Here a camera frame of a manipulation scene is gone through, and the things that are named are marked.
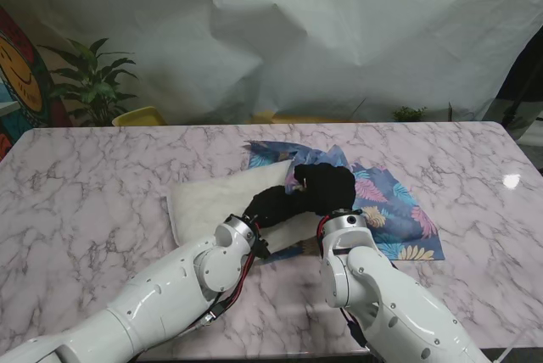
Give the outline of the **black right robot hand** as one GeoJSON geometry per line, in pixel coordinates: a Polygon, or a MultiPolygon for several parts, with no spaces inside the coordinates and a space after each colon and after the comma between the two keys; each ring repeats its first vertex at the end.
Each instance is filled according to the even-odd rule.
{"type": "Polygon", "coordinates": [[[349,169],[326,163],[297,165],[294,178],[304,188],[293,194],[293,210],[298,214],[312,212],[326,216],[334,211],[353,209],[355,177],[349,169]]]}

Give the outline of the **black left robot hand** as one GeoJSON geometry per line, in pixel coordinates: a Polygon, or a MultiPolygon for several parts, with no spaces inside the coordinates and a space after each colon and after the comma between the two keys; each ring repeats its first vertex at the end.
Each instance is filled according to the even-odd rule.
{"type": "Polygon", "coordinates": [[[305,191],[287,193],[285,186],[268,187],[256,194],[243,216],[259,228],[270,228],[296,215],[312,211],[315,199],[305,191]]]}

